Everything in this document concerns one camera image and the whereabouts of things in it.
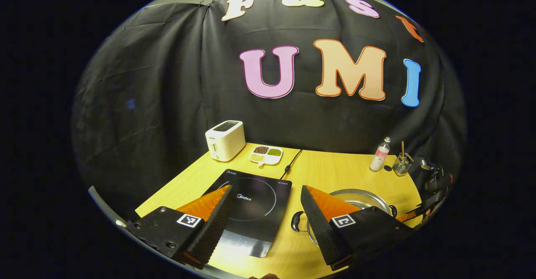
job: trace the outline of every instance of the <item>black cable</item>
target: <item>black cable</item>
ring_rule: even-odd
[[[289,165],[287,165],[285,167],[285,172],[283,173],[283,175],[281,176],[280,180],[283,179],[283,176],[285,176],[285,174],[287,174],[287,172],[289,172],[291,170],[291,165],[292,163],[294,162],[294,160],[296,159],[296,157],[301,153],[302,149],[300,149],[300,151],[298,151],[298,153],[296,153],[296,156],[292,159],[291,163]]]

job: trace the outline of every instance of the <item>toaster slot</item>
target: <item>toaster slot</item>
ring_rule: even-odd
[[[214,128],[214,130],[217,132],[226,132],[227,130],[230,130],[231,127],[235,126],[236,124],[238,124],[238,122],[227,121],[223,123],[222,125]]]

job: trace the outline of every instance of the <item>midea logo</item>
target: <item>midea logo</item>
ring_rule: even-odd
[[[245,196],[243,196],[243,195],[241,195],[241,194],[236,195],[236,197],[238,197],[239,199],[245,199],[245,200],[247,200],[247,201],[251,201],[251,199],[250,199],[249,197],[245,197]]]

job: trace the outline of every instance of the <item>yellow table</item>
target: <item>yellow table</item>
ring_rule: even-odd
[[[136,209],[136,213],[143,217],[162,205],[176,209],[193,201],[228,168],[269,178],[280,178],[285,172],[285,167],[299,151],[283,148],[283,156],[278,164],[263,165],[260,168],[248,159],[249,153],[257,145],[247,143],[242,151],[228,162],[216,161],[208,152],[205,153],[142,203]],[[372,155],[303,150],[283,178],[292,181],[291,194],[283,222],[266,257],[256,258],[224,247],[216,247],[209,265],[246,278],[250,276],[260,278],[272,273],[280,279],[316,279],[332,274],[333,271],[325,264],[320,249],[311,242],[307,233],[298,233],[291,229],[293,214],[303,211],[300,202],[302,185],[309,185],[327,193],[340,189],[366,190],[383,198],[387,204],[395,205],[398,215],[413,210],[421,203],[417,188],[409,174],[398,177],[394,172],[388,172],[383,168],[378,172],[372,172],[369,170],[372,158]],[[385,165],[392,165],[395,158],[395,155],[388,155]],[[305,219],[306,216],[303,214],[303,221],[300,222],[302,230],[305,228]],[[418,216],[405,224],[414,227],[421,222],[421,219],[422,216]]]

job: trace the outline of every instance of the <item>black induction cooktop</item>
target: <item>black induction cooktop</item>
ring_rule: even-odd
[[[227,169],[203,195],[232,185],[231,213],[218,246],[264,257],[285,214],[292,182]]]

